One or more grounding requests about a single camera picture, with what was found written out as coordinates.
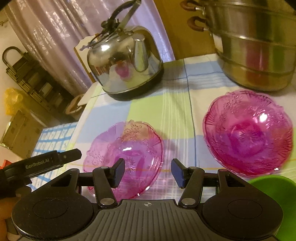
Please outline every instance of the pink curtain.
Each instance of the pink curtain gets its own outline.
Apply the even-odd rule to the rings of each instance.
[[[101,22],[124,0],[13,0],[5,8],[9,22],[27,51],[74,96],[91,81],[74,53],[86,36],[101,32]],[[162,60],[174,60],[165,28],[153,0],[143,0],[129,25],[146,27]]]

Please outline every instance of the pink plastic bowl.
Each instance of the pink plastic bowl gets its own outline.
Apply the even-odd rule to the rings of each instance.
[[[161,137],[147,123],[119,122],[98,135],[87,151],[83,171],[96,167],[111,167],[119,159],[125,160],[125,173],[119,187],[113,189],[117,201],[139,196],[157,179],[164,158]]]
[[[203,133],[216,160],[244,177],[278,170],[293,148],[293,125],[283,107],[250,90],[215,99],[204,117]]]

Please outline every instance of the bowl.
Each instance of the bowl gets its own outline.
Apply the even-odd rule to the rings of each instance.
[[[243,177],[278,170],[293,148],[293,125],[283,107],[251,90],[215,99],[204,117],[203,133],[216,160]]]
[[[125,173],[118,188],[113,189],[117,201],[139,196],[157,179],[164,159],[162,138],[142,121],[119,122],[98,135],[86,153],[83,171],[111,167],[125,160]],[[94,188],[88,187],[94,194]]]
[[[278,175],[267,175],[249,181],[281,206],[284,218],[276,234],[280,241],[296,240],[296,183]]]

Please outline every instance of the wooden door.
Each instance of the wooden door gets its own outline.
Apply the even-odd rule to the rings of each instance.
[[[181,8],[182,0],[154,0],[176,59],[215,53],[213,38],[208,31],[197,32],[187,25],[188,18],[199,16],[200,11],[189,12]]]

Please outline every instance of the kettle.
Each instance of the kettle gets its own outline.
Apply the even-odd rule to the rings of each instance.
[[[89,67],[103,90],[117,100],[143,94],[163,75],[163,62],[151,33],[142,26],[126,27],[140,4],[141,0],[132,0],[120,5],[89,43]],[[116,16],[130,7],[120,23]]]

